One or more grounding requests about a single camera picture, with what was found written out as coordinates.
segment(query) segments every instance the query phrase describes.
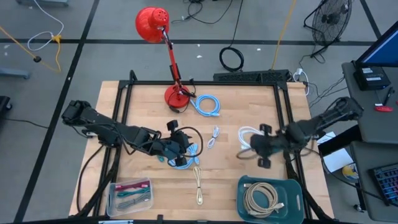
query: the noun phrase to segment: red tag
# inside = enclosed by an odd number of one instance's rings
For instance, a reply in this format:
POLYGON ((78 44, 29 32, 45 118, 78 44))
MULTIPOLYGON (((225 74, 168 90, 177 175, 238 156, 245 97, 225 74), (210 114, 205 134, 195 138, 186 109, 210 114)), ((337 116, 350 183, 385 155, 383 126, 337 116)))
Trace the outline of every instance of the red tag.
POLYGON ((374 109, 378 112, 391 112, 393 110, 390 106, 375 106, 374 109))

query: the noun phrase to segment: computer monitor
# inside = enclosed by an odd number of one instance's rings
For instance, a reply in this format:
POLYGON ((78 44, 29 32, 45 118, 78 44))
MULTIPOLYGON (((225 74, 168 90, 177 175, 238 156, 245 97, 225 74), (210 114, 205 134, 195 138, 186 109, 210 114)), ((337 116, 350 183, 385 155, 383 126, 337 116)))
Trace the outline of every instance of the computer monitor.
POLYGON ((398 21, 356 62, 362 66, 398 67, 398 21))

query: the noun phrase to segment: monitor screen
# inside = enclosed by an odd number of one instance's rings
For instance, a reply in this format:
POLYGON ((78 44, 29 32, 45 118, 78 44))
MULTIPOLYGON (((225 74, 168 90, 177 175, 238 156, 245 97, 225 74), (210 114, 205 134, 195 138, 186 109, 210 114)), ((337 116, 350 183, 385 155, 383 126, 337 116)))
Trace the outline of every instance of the monitor screen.
POLYGON ((379 43, 369 55, 365 56, 362 63, 380 66, 398 66, 398 30, 391 32, 385 41, 379 43))

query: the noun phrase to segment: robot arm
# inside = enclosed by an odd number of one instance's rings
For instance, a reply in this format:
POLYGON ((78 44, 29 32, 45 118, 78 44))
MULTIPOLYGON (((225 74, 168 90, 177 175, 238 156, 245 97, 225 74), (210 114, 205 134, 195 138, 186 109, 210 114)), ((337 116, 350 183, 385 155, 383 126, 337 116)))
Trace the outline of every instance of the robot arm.
POLYGON ((358 120, 362 117, 363 108, 356 100, 349 97, 338 98, 324 113, 310 119, 293 122, 270 136, 271 127, 262 124, 260 130, 265 135, 255 134, 250 139, 251 147, 261 157, 258 165, 270 168, 268 159, 273 153, 279 151, 294 151, 303 149, 311 137, 338 121, 358 120))
POLYGON ((184 154, 191 145, 190 136, 178 127, 176 120, 167 123, 171 132, 169 138, 160 138, 161 132, 145 127, 126 126, 94 110, 86 101, 71 101, 62 114, 63 123, 68 126, 84 126, 98 135, 100 144, 108 147, 125 146, 150 156, 164 156, 175 160, 176 166, 187 164, 184 154))

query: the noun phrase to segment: clear plastic box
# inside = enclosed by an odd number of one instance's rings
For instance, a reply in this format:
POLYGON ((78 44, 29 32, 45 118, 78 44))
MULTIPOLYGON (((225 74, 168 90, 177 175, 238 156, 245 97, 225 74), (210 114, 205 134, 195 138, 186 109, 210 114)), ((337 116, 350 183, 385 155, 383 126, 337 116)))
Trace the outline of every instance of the clear plastic box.
POLYGON ((109 185, 106 213, 110 217, 148 210, 154 203, 152 183, 149 178, 109 185))

